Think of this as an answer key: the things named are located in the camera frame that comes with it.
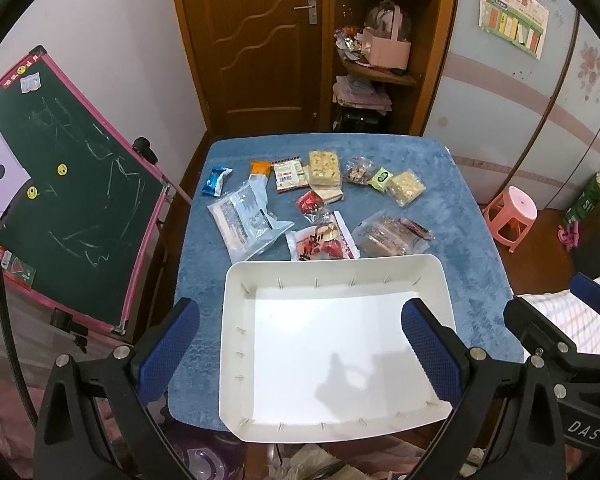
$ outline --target pink storage box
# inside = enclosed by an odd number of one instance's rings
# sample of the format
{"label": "pink storage box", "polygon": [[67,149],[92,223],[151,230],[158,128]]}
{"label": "pink storage box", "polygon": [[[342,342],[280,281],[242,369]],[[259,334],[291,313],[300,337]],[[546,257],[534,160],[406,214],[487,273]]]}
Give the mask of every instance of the pink storage box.
{"label": "pink storage box", "polygon": [[395,6],[391,39],[378,38],[369,28],[362,33],[362,53],[373,66],[382,68],[400,68],[405,70],[409,62],[411,43],[398,41],[398,31],[402,25],[400,7]]}

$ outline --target blue gripper pad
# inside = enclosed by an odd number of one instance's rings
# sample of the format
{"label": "blue gripper pad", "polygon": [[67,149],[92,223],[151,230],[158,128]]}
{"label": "blue gripper pad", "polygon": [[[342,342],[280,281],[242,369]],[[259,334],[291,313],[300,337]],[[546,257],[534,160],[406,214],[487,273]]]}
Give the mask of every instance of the blue gripper pad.
{"label": "blue gripper pad", "polygon": [[600,314],[600,285],[581,272],[569,281],[569,290],[583,303]]}
{"label": "blue gripper pad", "polygon": [[131,375],[143,406],[167,391],[192,339],[200,328],[200,310],[195,301],[181,298],[158,326],[151,327],[135,346]]}
{"label": "blue gripper pad", "polygon": [[402,331],[407,336],[436,395],[439,399],[450,402],[455,408],[462,398],[465,381],[462,377],[461,366],[450,354],[440,337],[440,332],[445,327],[440,325],[419,298],[414,298],[404,304],[401,321]]}

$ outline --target black cable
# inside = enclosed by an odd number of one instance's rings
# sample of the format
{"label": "black cable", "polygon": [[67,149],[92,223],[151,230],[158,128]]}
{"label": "black cable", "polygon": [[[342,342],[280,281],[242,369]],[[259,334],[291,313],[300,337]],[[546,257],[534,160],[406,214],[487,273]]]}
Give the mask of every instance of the black cable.
{"label": "black cable", "polygon": [[31,421],[33,427],[36,427],[38,423],[38,414],[36,409],[31,402],[31,396],[29,390],[27,390],[27,383],[22,375],[22,368],[20,367],[20,361],[18,360],[18,353],[16,352],[16,345],[13,341],[13,331],[11,330],[11,320],[9,319],[9,309],[7,306],[7,293],[4,289],[4,277],[2,275],[2,266],[0,265],[0,329],[2,330],[2,339],[4,339],[4,346],[7,351],[7,357],[11,366],[11,373],[13,374],[13,380],[16,383],[20,400],[24,405],[24,409],[27,412],[27,416]]}

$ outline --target blue snack wrapper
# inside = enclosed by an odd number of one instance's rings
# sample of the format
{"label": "blue snack wrapper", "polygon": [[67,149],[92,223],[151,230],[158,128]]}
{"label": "blue snack wrapper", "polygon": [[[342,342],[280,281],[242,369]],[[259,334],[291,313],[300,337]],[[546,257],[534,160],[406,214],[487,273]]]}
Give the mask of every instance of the blue snack wrapper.
{"label": "blue snack wrapper", "polygon": [[231,168],[225,168],[224,166],[213,166],[201,193],[203,195],[220,196],[222,194],[222,181],[232,171]]}

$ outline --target wooden door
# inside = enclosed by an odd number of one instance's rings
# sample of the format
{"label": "wooden door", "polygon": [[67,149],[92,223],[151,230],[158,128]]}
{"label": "wooden door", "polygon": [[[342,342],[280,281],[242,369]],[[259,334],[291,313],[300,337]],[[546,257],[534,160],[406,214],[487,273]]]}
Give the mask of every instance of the wooden door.
{"label": "wooden door", "polygon": [[182,3],[216,135],[316,130],[321,0],[315,25],[308,0]]}

